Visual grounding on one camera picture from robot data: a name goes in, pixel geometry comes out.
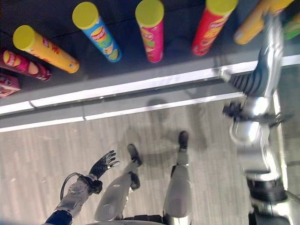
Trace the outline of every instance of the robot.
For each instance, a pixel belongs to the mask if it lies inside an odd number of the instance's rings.
[[[288,118],[281,113],[269,114],[271,98],[281,73],[283,36],[279,18],[267,14],[264,32],[258,64],[252,74],[235,76],[224,69],[219,71],[222,79],[247,96],[243,105],[235,101],[225,105],[223,113],[233,118],[230,137],[237,146],[253,207],[248,216],[249,224],[300,225],[300,199],[284,189],[277,156],[269,146],[270,128]],[[93,225],[190,225],[192,196],[187,146],[188,134],[183,131],[179,135],[177,162],[172,168],[163,216],[123,218],[129,190],[137,190],[140,186],[137,170],[142,164],[135,146],[128,145],[131,162],[106,189],[96,210],[98,222]],[[89,195],[101,192],[102,182],[98,180],[101,175],[119,164],[114,156],[114,151],[107,153],[94,164],[87,176],[69,175],[62,187],[61,202],[44,225],[70,225]],[[73,175],[78,176],[77,182],[69,187],[64,197],[63,188]]]
[[[116,178],[104,192],[95,213],[95,220],[99,222],[94,223],[94,225],[190,225],[192,219],[192,192],[188,175],[188,133],[186,131],[182,131],[179,134],[178,142],[177,162],[171,171],[171,180],[165,197],[163,217],[160,215],[139,215],[123,218],[123,210],[129,191],[135,191],[140,187],[137,170],[142,165],[142,160],[136,147],[133,144],[129,144],[127,149],[131,161],[124,169],[123,174]],[[79,214],[83,203],[88,199],[89,195],[101,192],[102,182],[98,181],[98,179],[105,171],[120,164],[119,161],[115,161],[115,155],[114,151],[108,152],[93,165],[87,176],[77,173],[69,175],[61,189],[61,202],[44,225],[72,224],[73,218]],[[64,197],[64,186],[73,175],[79,176],[77,182],[69,187],[68,193]]]

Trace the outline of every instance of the pink can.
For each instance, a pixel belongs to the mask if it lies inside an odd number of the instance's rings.
[[[135,10],[147,59],[159,62],[164,55],[164,5],[159,0],[143,0]]]

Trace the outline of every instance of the blue can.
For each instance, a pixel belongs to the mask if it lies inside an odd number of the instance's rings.
[[[83,31],[107,60],[117,62],[121,59],[121,50],[93,3],[85,1],[77,5],[73,11],[72,19],[74,24]]]

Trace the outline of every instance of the snack can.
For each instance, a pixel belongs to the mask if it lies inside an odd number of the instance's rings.
[[[263,16],[267,12],[280,14],[294,0],[260,0],[244,22],[236,30],[233,38],[239,45],[247,44],[263,30]]]
[[[15,30],[13,42],[17,49],[28,52],[68,73],[75,73],[79,69],[79,62],[76,59],[28,25],[22,25]]]
[[[108,61],[117,62],[121,59],[121,50],[93,3],[85,1],[77,5],[72,19]]]
[[[21,90],[18,79],[6,74],[0,74],[0,98],[5,98]]]
[[[30,61],[9,50],[0,51],[0,68],[31,76],[41,81],[48,81],[51,77],[51,72],[43,65]]]
[[[286,39],[292,39],[300,34],[300,13],[295,15],[292,20],[285,25],[284,31]]]
[[[192,44],[195,55],[205,55],[226,23],[238,0],[206,0],[206,7]]]
[[[161,61],[164,55],[164,5],[159,0],[143,0],[135,9],[135,18],[148,61]]]

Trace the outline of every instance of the floor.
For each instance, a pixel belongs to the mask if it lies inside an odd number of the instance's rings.
[[[105,190],[130,160],[128,143],[138,147],[144,164],[139,168],[141,187],[130,194],[124,216],[162,214],[177,137],[187,130],[193,224],[248,224],[248,188],[229,138],[231,120],[221,114],[224,103],[2,133],[2,219],[22,225],[44,223],[59,202],[64,178],[72,172],[86,174],[107,151],[116,150],[121,165],[101,177]],[[93,222],[100,198],[101,194],[89,198],[75,225]]]
[[[300,196],[300,66],[283,70],[278,93],[282,112],[292,114],[292,118],[282,125],[288,189]]]

